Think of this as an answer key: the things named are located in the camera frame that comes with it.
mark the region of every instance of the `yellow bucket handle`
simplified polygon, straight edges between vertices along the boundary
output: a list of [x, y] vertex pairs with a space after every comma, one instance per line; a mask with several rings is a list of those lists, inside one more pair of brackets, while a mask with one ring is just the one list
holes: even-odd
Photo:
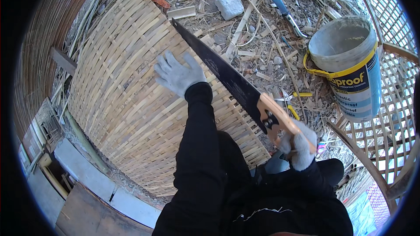
[[345, 69], [343, 71], [329, 73], [327, 71], [319, 70], [319, 69], [308, 69], [306, 67], [306, 60], [308, 58], [308, 54], [310, 53], [309, 50], [306, 52], [305, 57], [303, 58], [303, 66], [305, 67], [306, 71], [308, 71], [308, 73], [311, 73], [311, 74], [314, 74], [314, 75], [317, 75], [317, 76], [323, 76], [323, 77], [326, 77], [326, 78], [329, 78], [329, 79], [333, 79], [333, 78], [336, 78], [336, 77], [339, 77], [339, 76], [345, 76], [345, 75], [348, 75], [348, 74], [351, 74], [351, 73], [357, 71], [358, 69], [360, 69], [361, 67], [366, 65], [367, 62], [369, 62], [369, 60], [375, 54], [375, 51], [376, 51], [377, 47], [378, 47], [378, 42], [376, 41], [375, 46], [373, 47], [372, 51], [369, 53], [369, 55], [364, 60], [362, 60], [358, 64], [352, 66], [351, 68]]

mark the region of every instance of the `saw blade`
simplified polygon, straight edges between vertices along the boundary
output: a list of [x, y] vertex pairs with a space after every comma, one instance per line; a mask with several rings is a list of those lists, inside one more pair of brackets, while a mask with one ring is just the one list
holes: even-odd
[[181, 37], [188, 43], [194, 52], [208, 66], [213, 74], [222, 82], [226, 89], [244, 108], [249, 116], [255, 121], [260, 129], [267, 134], [264, 124], [261, 122], [261, 113], [257, 108], [260, 92], [251, 85], [236, 69], [226, 63], [216, 52], [204, 42], [189, 32], [184, 26], [172, 19], [172, 25]]

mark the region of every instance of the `waterproof coating label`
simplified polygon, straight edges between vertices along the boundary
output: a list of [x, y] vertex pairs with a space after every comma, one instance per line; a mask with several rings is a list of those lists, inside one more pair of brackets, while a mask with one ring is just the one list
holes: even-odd
[[361, 123], [376, 116], [381, 99], [377, 52], [360, 69], [345, 76], [328, 78], [328, 81], [346, 118]]

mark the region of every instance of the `plastic bucket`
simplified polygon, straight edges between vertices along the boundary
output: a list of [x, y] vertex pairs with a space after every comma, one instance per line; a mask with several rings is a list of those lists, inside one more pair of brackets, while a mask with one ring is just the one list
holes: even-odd
[[376, 33], [360, 17], [341, 17], [319, 29], [309, 42], [317, 69], [309, 73], [328, 79], [343, 115], [362, 123], [377, 115], [381, 101], [381, 74]]

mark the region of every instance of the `gloved hand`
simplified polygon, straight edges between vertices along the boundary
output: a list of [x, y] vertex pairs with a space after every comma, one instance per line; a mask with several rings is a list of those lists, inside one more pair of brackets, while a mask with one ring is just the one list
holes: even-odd
[[185, 98], [186, 90], [198, 83], [207, 82], [203, 69], [198, 65], [197, 61], [186, 52], [183, 56], [185, 62], [190, 68], [181, 65], [169, 50], [165, 51], [166, 60], [163, 56], [157, 56], [158, 64], [153, 67], [160, 75], [156, 78], [156, 82], [175, 92], [181, 98]]
[[[295, 135], [293, 138], [294, 149], [297, 150], [297, 153], [291, 158], [291, 165], [297, 171], [305, 170], [312, 163], [312, 160], [315, 157], [314, 154], [309, 153], [309, 144], [307, 139], [316, 147], [317, 135], [312, 129], [308, 128], [302, 122], [292, 119], [298, 128], [302, 131], [301, 134]], [[279, 149], [284, 154], [289, 154], [291, 150], [291, 137], [289, 133], [285, 133], [283, 138], [281, 138]]]

